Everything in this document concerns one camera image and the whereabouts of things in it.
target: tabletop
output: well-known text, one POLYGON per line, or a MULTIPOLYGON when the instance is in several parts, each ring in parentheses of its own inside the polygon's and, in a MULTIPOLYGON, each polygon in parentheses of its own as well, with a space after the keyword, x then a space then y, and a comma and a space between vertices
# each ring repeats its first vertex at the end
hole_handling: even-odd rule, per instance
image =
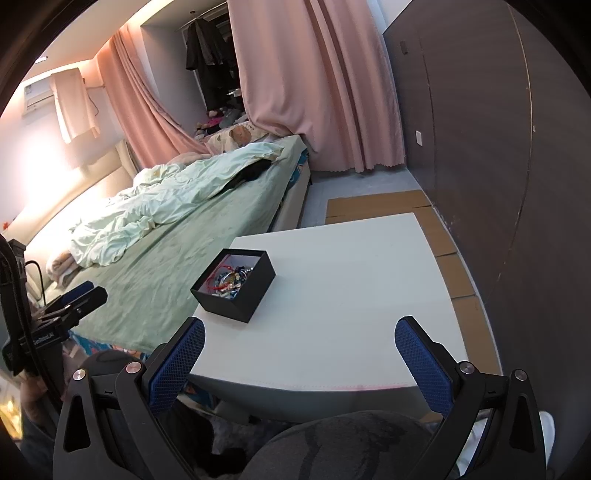
POLYGON ((447 288, 413 213, 236 238, 277 273, 250 323, 201 307, 205 348, 192 374, 289 391, 416 385, 394 344, 412 315, 467 359, 447 288))

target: green bed sheet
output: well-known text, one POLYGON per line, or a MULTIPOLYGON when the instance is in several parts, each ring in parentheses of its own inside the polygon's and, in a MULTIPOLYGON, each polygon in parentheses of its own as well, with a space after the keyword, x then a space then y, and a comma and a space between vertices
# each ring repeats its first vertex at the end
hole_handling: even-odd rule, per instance
POLYGON ((86 280, 106 288, 107 304, 74 328, 77 335, 129 350, 152 352, 167 342, 197 300, 191 286, 222 248, 238 236, 268 230, 306 146, 298 136, 258 180, 207 201, 172 225, 161 225, 107 267, 83 270, 71 288, 86 280))

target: gray pants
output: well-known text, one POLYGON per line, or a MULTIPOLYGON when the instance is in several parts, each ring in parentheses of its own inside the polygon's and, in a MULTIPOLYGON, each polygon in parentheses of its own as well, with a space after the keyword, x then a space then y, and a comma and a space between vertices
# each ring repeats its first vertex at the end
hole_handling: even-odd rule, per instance
POLYGON ((313 421, 273 438, 240 480, 404 479, 430 438, 419 422, 385 411, 313 421))

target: clothes rod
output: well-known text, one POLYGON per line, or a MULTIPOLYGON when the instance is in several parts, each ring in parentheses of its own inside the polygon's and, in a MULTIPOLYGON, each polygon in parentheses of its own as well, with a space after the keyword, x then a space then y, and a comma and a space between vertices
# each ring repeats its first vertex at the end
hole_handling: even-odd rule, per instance
POLYGON ((220 7, 223 7, 224 5, 227 5, 228 2, 222 2, 221 4, 219 4, 216 7, 210 8, 209 10, 207 10, 206 12, 203 12, 201 15, 199 15, 198 17, 193 18, 192 20, 189 20, 187 23, 185 23, 181 28, 177 29, 177 32, 180 32, 183 28, 188 27, 190 24, 192 24, 193 22, 199 20, 201 17, 204 17, 205 15, 207 15, 209 12, 213 12, 214 10, 217 10, 220 7))

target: air conditioner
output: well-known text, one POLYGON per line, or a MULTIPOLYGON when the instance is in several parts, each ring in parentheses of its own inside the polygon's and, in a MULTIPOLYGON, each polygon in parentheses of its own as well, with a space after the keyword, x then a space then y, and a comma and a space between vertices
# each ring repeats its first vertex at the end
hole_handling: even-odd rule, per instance
POLYGON ((37 110, 39 107, 53 102, 53 91, 49 77, 41 79, 25 87, 25 113, 37 110))

